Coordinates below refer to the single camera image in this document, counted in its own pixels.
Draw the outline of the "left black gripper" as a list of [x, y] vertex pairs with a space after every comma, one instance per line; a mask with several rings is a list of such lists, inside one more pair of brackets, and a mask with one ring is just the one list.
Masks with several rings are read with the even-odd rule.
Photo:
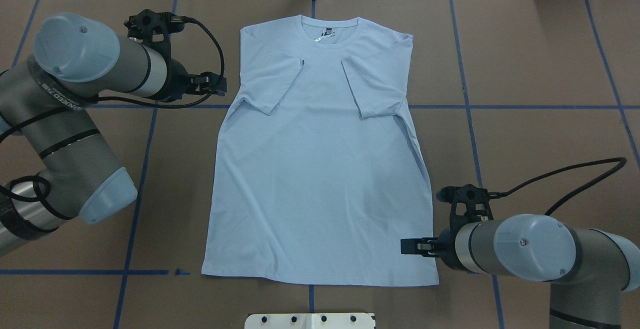
[[174, 102], [188, 95], [226, 95], [227, 79], [210, 71], [189, 74], [179, 61], [171, 61], [167, 83], [162, 89], [161, 101]]

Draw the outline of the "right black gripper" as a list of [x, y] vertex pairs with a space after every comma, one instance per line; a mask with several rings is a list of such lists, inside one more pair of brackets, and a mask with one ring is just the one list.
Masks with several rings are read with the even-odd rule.
[[455, 236], [450, 229], [444, 229], [438, 237], [402, 238], [400, 251], [403, 255], [440, 258], [451, 270], [463, 269], [455, 249]]

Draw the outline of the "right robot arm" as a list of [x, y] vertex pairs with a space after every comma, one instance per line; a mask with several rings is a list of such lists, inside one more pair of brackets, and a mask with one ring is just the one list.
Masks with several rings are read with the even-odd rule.
[[622, 295], [639, 288], [640, 252], [621, 235], [572, 228], [523, 213], [403, 238], [404, 255], [439, 258], [453, 270], [550, 284], [551, 329], [621, 329]]

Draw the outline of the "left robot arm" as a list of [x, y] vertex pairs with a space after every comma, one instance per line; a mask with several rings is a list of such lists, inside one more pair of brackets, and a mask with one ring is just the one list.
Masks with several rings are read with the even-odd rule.
[[[219, 54], [219, 73], [188, 73], [170, 37], [199, 26]], [[87, 108], [118, 101], [163, 110], [196, 106], [227, 92], [222, 47], [194, 17], [149, 9], [118, 35], [100, 21], [63, 12], [46, 19], [34, 52], [1, 73], [1, 139], [22, 135], [44, 170], [1, 186], [1, 254], [81, 218], [98, 224], [138, 196], [127, 169]]]

